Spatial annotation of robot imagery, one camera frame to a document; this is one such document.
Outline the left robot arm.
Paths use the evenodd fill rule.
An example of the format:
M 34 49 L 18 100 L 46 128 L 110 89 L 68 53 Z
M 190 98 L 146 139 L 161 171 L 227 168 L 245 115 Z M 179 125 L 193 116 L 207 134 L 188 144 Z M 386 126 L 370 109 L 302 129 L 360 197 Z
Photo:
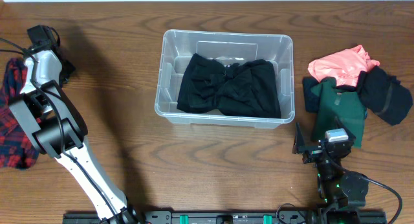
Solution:
M 56 159 L 71 173 L 100 223 L 144 223 L 98 162 L 89 146 L 87 125 L 63 92 L 75 67 L 63 57 L 57 31 L 37 25 L 27 34 L 32 44 L 21 49 L 27 77 L 9 104 L 17 123 L 40 154 Z

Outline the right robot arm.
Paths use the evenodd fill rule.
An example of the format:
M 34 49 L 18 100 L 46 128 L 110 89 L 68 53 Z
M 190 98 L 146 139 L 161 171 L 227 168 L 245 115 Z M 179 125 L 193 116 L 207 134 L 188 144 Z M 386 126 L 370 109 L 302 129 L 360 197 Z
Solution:
M 300 125 L 292 152 L 301 154 L 304 164 L 314 164 L 318 173 L 318 193 L 325 204 L 307 212 L 305 223 L 361 223 L 360 207 L 365 206 L 368 182 L 346 170 L 341 160 L 351 153 L 356 137 L 335 118 L 335 127 L 325 132 L 317 145 L 307 145 Z

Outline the red navy plaid shirt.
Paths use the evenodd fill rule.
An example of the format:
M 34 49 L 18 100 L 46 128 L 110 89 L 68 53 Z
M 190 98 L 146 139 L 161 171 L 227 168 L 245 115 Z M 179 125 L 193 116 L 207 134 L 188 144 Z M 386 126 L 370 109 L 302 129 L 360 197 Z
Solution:
M 7 62 L 1 86 L 2 168 L 26 170 L 35 165 L 39 155 L 8 106 L 22 90 L 26 75 L 27 68 L 21 58 L 12 58 Z

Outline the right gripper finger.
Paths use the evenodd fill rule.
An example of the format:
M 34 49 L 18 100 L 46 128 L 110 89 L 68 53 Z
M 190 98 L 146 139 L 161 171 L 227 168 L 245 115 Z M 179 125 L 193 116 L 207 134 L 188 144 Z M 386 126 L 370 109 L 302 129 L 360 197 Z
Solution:
M 305 140 L 304 140 L 304 137 L 303 137 L 303 133 L 301 131 L 300 124 L 297 122 L 296 123 L 296 133 L 295 133 L 294 144 L 293 144 L 293 147 L 292 147 L 292 152 L 293 152 L 293 154 L 303 153 L 305 151 L 305 148 L 306 148 L 306 144 L 305 144 Z
M 340 118 L 339 117 L 335 117 L 334 118 L 334 121 L 335 121 L 335 123 L 336 123 L 336 127 L 338 128 L 338 129 L 343 129 L 345 132 L 346 132 L 346 134 L 347 134 L 347 136 L 348 136 L 348 138 L 349 138 L 349 141 L 352 141 L 352 142 L 354 142 L 355 141 L 355 139 L 356 139 L 356 137 L 351 133 L 351 131 L 342 123 L 342 121 L 340 120 Z

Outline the dark green garment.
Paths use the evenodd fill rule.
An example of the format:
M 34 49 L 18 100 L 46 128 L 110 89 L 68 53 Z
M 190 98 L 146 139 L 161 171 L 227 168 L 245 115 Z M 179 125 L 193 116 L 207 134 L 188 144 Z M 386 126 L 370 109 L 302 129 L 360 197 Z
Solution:
M 366 108 L 356 91 L 336 87 L 336 79 L 324 78 L 310 89 L 319 98 L 316 122 L 311 133 L 311 141 L 325 138 L 325 132 L 336 129 L 337 118 L 355 137 L 354 147 L 362 147 Z

